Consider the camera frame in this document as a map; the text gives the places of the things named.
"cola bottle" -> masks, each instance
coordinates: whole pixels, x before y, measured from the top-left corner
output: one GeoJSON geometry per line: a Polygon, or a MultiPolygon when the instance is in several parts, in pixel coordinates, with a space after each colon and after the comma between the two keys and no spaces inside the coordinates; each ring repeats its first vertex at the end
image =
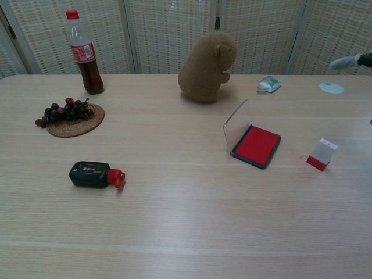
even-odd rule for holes
{"type": "Polygon", "coordinates": [[[104,91],[103,82],[99,75],[92,40],[84,34],[77,10],[67,10],[66,16],[71,28],[71,49],[83,77],[84,88],[92,95],[101,93],[104,91]]]}

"white disc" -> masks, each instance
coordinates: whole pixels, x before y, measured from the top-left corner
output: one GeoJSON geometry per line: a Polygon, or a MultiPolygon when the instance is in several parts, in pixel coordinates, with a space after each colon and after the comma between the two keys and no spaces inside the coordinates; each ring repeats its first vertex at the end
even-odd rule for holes
{"type": "Polygon", "coordinates": [[[345,92],[344,88],[337,83],[321,83],[319,87],[323,91],[332,94],[342,94],[345,92]]]}

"plush toy ear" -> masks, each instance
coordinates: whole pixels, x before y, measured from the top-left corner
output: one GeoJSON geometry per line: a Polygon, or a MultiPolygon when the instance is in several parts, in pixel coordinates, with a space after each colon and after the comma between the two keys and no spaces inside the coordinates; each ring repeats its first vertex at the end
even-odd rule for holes
{"type": "Polygon", "coordinates": [[[220,55],[220,49],[221,49],[221,45],[216,45],[214,47],[214,55],[215,56],[219,56],[220,55]]]}

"round rattan mat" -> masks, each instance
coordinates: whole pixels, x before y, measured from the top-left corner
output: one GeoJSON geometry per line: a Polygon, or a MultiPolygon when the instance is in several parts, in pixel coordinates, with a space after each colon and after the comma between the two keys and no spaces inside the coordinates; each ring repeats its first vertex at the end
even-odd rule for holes
{"type": "Polygon", "coordinates": [[[92,131],[105,118],[105,111],[101,106],[93,103],[90,103],[88,107],[94,111],[94,115],[89,118],[51,123],[46,129],[49,133],[59,138],[76,137],[92,131]]]}

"red bottle cap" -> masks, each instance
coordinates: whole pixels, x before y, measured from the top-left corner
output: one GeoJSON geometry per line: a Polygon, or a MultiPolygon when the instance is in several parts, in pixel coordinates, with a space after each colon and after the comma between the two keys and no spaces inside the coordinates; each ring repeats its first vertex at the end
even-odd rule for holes
{"type": "Polygon", "coordinates": [[[79,18],[79,14],[77,10],[67,10],[66,16],[67,16],[67,19],[78,19],[79,18]]]}
{"type": "Polygon", "coordinates": [[[107,182],[115,185],[119,189],[126,179],[126,174],[121,170],[110,169],[107,173],[107,182]]]}

